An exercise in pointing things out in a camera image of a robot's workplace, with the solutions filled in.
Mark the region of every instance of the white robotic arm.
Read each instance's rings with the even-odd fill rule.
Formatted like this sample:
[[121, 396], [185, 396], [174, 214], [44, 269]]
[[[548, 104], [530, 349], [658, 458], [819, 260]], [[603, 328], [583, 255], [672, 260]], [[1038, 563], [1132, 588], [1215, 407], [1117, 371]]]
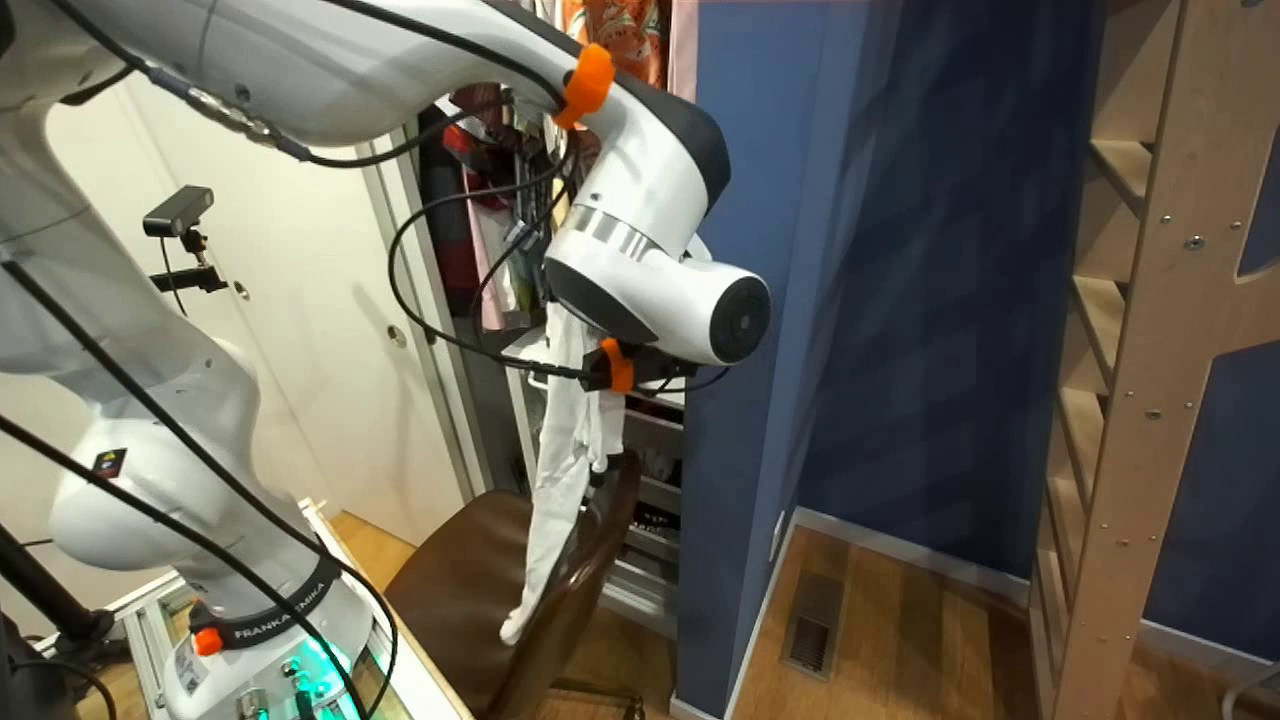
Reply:
[[[210, 92], [265, 123], [265, 139], [361, 142], [402, 127], [465, 85], [517, 85], [548, 104], [578, 73], [578, 45], [508, 0], [75, 0], [108, 35], [160, 61], [180, 92]], [[455, 46], [411, 25], [465, 35]], [[694, 104], [622, 80], [570, 228], [548, 249], [559, 304], [603, 334], [687, 363], [744, 361], [769, 325], [769, 291], [754, 273], [687, 260], [708, 203], [729, 185], [721, 127]]]
[[[339, 651], [355, 651], [370, 627], [351, 617], [364, 603], [323, 576], [312, 547], [223, 491], [220, 472], [163, 432], [22, 285], [41, 285], [256, 501], [306, 529], [296, 508], [253, 481], [256, 381], [152, 291], [44, 142], [50, 109], [121, 66], [106, 45], [140, 56], [163, 89], [240, 112], [256, 139], [296, 156], [385, 137], [465, 85], [511, 85], [558, 112], [578, 45], [502, 0], [0, 0], [0, 371], [52, 374], [97, 404], [99, 421], [75, 458], [247, 559]], [[629, 80], [583, 120], [602, 156], [554, 235], [548, 286], [626, 349], [686, 363], [744, 361], [769, 325], [763, 285], [687, 253], [729, 185], [717, 123]], [[217, 627], [240, 631], [223, 634], [220, 657], [177, 662], [199, 662], [198, 680], [174, 666], [177, 714], [232, 712], [230, 693], [296, 640], [244, 576], [97, 486], [67, 481], [52, 532], [99, 566], [174, 563], [199, 588]]]

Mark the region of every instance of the wire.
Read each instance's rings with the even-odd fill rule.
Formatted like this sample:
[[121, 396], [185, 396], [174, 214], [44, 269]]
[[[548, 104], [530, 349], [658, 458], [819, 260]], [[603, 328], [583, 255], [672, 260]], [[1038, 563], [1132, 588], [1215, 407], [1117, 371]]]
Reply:
[[338, 651], [327, 648], [327, 640], [312, 627], [312, 619], [306, 610], [296, 610], [261, 571], [253, 571], [247, 563], [240, 563], [232, 553], [223, 553], [220, 543], [211, 543], [206, 532], [194, 532], [187, 525], [174, 520], [170, 512], [137, 501], [134, 491], [126, 491], [113, 481], [93, 475], [93, 469], [75, 465], [67, 453], [44, 445], [41, 436], [32, 436], [28, 426], [22, 426], [16, 421], [0, 417], [0, 432], [12, 436], [16, 445], [32, 449], [36, 456], [62, 465], [66, 472], [79, 475], [84, 482], [108, 491], [113, 501], [128, 504], [134, 512], [163, 525], [170, 532], [185, 536], [187, 543], [206, 547], [210, 555], [223, 559], [232, 571], [240, 571], [253, 588], [261, 588], [270, 598], [278, 598], [278, 606], [285, 606], [289, 619], [296, 619], [318, 644], [319, 651], [331, 658], [331, 666], [339, 672], [355, 712], [364, 720], [373, 720], [373, 712], [361, 708], [355, 697], [355, 680], [351, 672], [338, 658]]
[[721, 385], [725, 374], [729, 374], [729, 368], [721, 368], [717, 374], [708, 374], [702, 385], [676, 387], [676, 390], [705, 390], [705, 387]]
[[453, 195], [437, 195], [428, 200], [426, 209], [415, 209], [411, 214], [406, 214], [406, 224], [395, 228], [392, 245], [387, 245], [387, 285], [392, 285], [392, 296], [402, 304], [402, 310], [428, 334], [428, 338], [444, 338], [444, 343], [455, 343], [465, 351], [475, 351], [475, 356], [489, 356], [496, 363], [508, 363], [508, 368], [530, 368], [530, 371], [543, 371], [543, 374], [563, 374], [563, 381], [583, 381], [580, 368], [559, 368], [559, 363], [535, 363], [535, 361], [517, 361], [517, 356], [502, 356], [486, 343], [474, 343], [474, 338], [462, 338], [462, 334], [449, 334], [439, 328], [434, 328], [406, 296], [402, 286], [402, 276], [395, 276], [395, 260], [402, 260], [402, 249], [406, 249], [406, 235], [415, 219], [426, 219], [428, 213], [444, 209], [444, 203], [465, 203], [465, 200], [479, 200], [479, 195], [508, 195], [508, 192], [522, 192], [522, 187], [534, 187], [534, 185], [543, 185], [548, 175], [559, 175], [559, 167], [570, 167], [570, 156], [563, 153], [548, 171], [534, 175], [534, 180], [522, 180], [522, 185], [496, 185], [496, 187], [475, 187], [475, 192], [453, 192]]
[[[79, 349], [118, 381], [126, 385], [128, 396], [137, 396], [232, 495], [240, 495], [253, 512], [261, 512], [265, 520], [271, 520], [285, 536], [293, 536], [296, 543], [312, 547], [319, 559], [331, 559], [344, 576], [351, 576], [380, 606], [380, 617], [387, 619], [387, 672], [385, 683], [373, 699], [373, 712], [380, 708], [385, 693], [392, 687], [392, 672], [395, 672], [395, 657], [402, 657], [402, 625], [387, 606], [387, 598], [344, 559], [338, 559], [319, 538], [306, 536], [301, 529], [293, 529], [289, 520], [279, 520], [265, 501], [256, 501], [163, 404], [155, 404], [155, 396], [148, 387], [140, 387], [113, 351], [106, 351], [79, 325], [75, 316], [52, 299], [32, 276], [28, 269], [22, 269], [16, 260], [5, 262], [5, 273], [50, 310], [57, 316], [75, 338]], [[279, 597], [270, 593], [270, 598], [278, 598], [278, 606], [285, 606], [296, 619], [296, 606]]]
[[411, 17], [376, 6], [376, 3], [370, 3], [370, 0], [323, 0], [323, 3], [338, 3], [338, 6], [347, 6], [347, 13], [355, 13], [355, 17], [385, 21], [385, 25], [392, 25], [392, 29], [406, 29], [406, 31], [434, 35], [434, 41], [439, 41], [439, 45], [465, 46], [465, 50], [489, 61], [489, 65], [502, 65], [502, 66], [534, 80], [535, 89], [548, 92], [554, 104], [563, 104], [563, 92], [559, 92], [554, 80], [543, 80], [535, 66], [530, 66], [530, 65], [522, 65], [522, 61], [496, 50], [496, 46], [486, 46], [486, 45], [475, 45], [475, 41], [470, 41], [470, 35], [453, 35], [453, 31], [444, 31], [444, 29], [434, 29], [434, 25], [420, 25], [420, 21], [411, 21]]
[[486, 278], [479, 278], [479, 296], [486, 286], [493, 285], [493, 276], [517, 255], [517, 253], [530, 253], [526, 245], [548, 224], [548, 214], [558, 213], [558, 203], [570, 195], [570, 187], [559, 187], [554, 195], [554, 203], [542, 213], [535, 224], [526, 224], [522, 235], [511, 235], [511, 245], [489, 262]]
[[395, 161], [395, 156], [406, 156], [406, 153], [437, 139], [437, 137], [439, 137], [449, 123], [455, 123], [455, 120], [470, 120], [470, 116], [479, 116], [479, 112], [496, 112], [496, 109], [506, 109], [506, 104], [508, 104], [508, 98], [502, 96], [502, 98], [486, 98], [486, 104], [462, 109], [462, 112], [437, 120], [434, 127], [420, 127], [420, 133], [408, 137], [406, 142], [385, 148], [385, 153], [373, 153], [373, 156], [319, 156], [319, 153], [312, 153], [312, 148], [306, 148], [306, 142], [296, 142], [296, 153], [289, 153], [289, 156], [296, 156], [296, 161], [306, 161], [306, 164], [319, 164], [319, 167], [373, 167], [373, 164]]
[[108, 687], [99, 677], [93, 677], [88, 666], [62, 662], [62, 658], [12, 662], [12, 666], [75, 677], [75, 680], [84, 680], [88, 687], [97, 687], [97, 697], [99, 697], [99, 699], [106, 699], [106, 708], [108, 708], [108, 720], [118, 720], [118, 714], [121, 714], [121, 712], [118, 712], [118, 697], [113, 697], [113, 687]]
[[[387, 153], [376, 153], [376, 156], [355, 156], [355, 161], [344, 161], [344, 156], [319, 156], [312, 153], [306, 139], [296, 139], [293, 133], [279, 133], [265, 120], [247, 120], [247, 116], [236, 116], [230, 112], [223, 104], [211, 104], [206, 92], [198, 92], [194, 80], [128, 50], [113, 31], [106, 31], [97, 21], [88, 21], [71, 0], [52, 0], [79, 31], [88, 31], [97, 45], [106, 45], [118, 61], [126, 61], [128, 66], [144, 73], [155, 89], [163, 89], [170, 96], [185, 98], [194, 112], [210, 116], [211, 123], [230, 127], [230, 133], [244, 133], [247, 139], [261, 139], [261, 142], [271, 142], [279, 148], [285, 156], [293, 161], [306, 161], [306, 164], [318, 164], [318, 167], [373, 167], [373, 164], [385, 164], [392, 156], [406, 156], [411, 148], [420, 148], [426, 139], [434, 139], [439, 127], [428, 127], [428, 133], [415, 133], [411, 139], [387, 148]], [[455, 31], [444, 31], [444, 29], [434, 29], [434, 25], [420, 25], [411, 17], [402, 17], [402, 13], [387, 13], [387, 6], [373, 6], [364, 0], [323, 0], [323, 3], [338, 3], [344, 13], [355, 13], [355, 17], [370, 17], [370, 21], [380, 21], [380, 25], [392, 25], [392, 29], [406, 29], [406, 31], [415, 31], [415, 35], [434, 35], [439, 45], [453, 45], [453, 46], [465, 46], [479, 61], [493, 61], [502, 66], [511, 66], [517, 74], [530, 74], [535, 89], [543, 89], [554, 96], [554, 104], [563, 104], [563, 92], [535, 74], [530, 65], [496, 50], [496, 46], [486, 46], [475, 41], [465, 41]]]
[[79, 92], [71, 92], [71, 96], [66, 96], [66, 104], [88, 104], [88, 98], [97, 98], [99, 92], [108, 92], [113, 85], [121, 85], [126, 74], [134, 74], [134, 66], [126, 65], [121, 73], [113, 73], [108, 80], [99, 80], [99, 85], [88, 85], [88, 89], [79, 89]]
[[185, 304], [185, 291], [174, 285], [174, 304], [187, 316], [187, 304]]

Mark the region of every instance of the white towel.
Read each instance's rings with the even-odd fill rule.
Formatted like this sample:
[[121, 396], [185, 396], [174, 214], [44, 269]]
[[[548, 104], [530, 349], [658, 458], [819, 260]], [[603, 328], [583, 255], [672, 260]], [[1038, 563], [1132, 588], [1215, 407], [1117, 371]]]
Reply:
[[[580, 368], [580, 361], [596, 349], [596, 334], [559, 304], [548, 304], [543, 343], [554, 349], [554, 363]], [[502, 627], [506, 644], [522, 640], [548, 588], [591, 472], [603, 472], [609, 456], [618, 453], [626, 453], [626, 396], [583, 390], [578, 381], [554, 374], [534, 472], [526, 593]]]

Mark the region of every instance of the white wall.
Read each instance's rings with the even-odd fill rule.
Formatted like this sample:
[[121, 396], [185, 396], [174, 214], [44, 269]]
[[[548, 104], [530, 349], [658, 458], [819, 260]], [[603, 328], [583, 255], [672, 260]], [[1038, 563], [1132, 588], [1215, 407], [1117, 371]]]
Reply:
[[[185, 291], [194, 321], [256, 361], [265, 413], [261, 481], [293, 495], [323, 495], [406, 538], [426, 538], [462, 508], [462, 465], [444, 426], [439, 381], [387, 328], [408, 334], [385, 286], [385, 235], [361, 171], [301, 167], [230, 137], [148, 85], [121, 85], [93, 109], [52, 120], [52, 139], [126, 249], [160, 269], [140, 214], [180, 185], [210, 185], [211, 260], [247, 291]], [[5, 381], [5, 407], [52, 440], [84, 426], [75, 396], [44, 381]], [[52, 472], [0, 445], [0, 525], [41, 536]], [[88, 603], [118, 598], [144, 576], [108, 576], [41, 553]], [[0, 606], [28, 631], [32, 617], [0, 585]]]

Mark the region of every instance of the wooden frame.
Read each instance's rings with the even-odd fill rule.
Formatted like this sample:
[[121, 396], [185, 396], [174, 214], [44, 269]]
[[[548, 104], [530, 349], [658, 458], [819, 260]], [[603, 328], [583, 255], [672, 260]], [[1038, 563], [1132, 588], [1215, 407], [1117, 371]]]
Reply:
[[1242, 276], [1280, 127], [1280, 3], [1112, 0], [1040, 512], [1040, 712], [1117, 714], [1215, 356], [1280, 338]]

